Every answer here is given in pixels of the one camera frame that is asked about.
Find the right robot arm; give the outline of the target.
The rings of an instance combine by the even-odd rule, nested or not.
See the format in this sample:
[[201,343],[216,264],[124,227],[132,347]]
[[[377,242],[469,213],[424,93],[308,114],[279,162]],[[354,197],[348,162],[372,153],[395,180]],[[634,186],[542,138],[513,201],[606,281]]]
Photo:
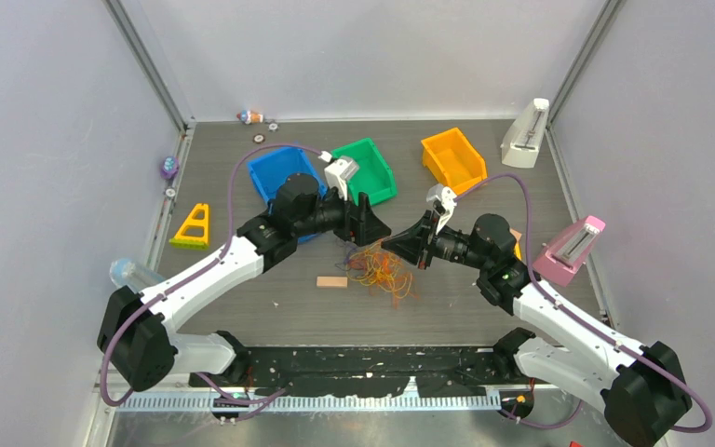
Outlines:
[[684,374],[676,353],[661,342],[645,346],[625,337],[557,294],[516,256],[505,218],[483,214],[468,234],[437,225],[428,210],[381,246],[420,269],[435,258],[477,269],[484,299],[558,342],[513,330],[494,346],[500,378],[513,383],[526,376],[559,387],[601,412],[632,446],[655,445],[692,409],[692,398],[677,385]]

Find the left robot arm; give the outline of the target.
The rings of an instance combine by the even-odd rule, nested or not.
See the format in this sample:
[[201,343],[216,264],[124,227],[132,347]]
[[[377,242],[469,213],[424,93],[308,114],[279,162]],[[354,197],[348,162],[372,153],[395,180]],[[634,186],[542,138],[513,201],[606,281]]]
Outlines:
[[320,195],[312,176],[289,176],[267,210],[211,255],[143,291],[123,286],[111,294],[97,338],[107,365],[136,392],[171,373],[212,373],[228,386],[240,384],[249,363],[238,354],[234,336],[181,334],[180,327],[227,291],[291,256],[300,237],[327,232],[366,246],[391,229],[373,213],[366,194],[344,199],[332,187]]

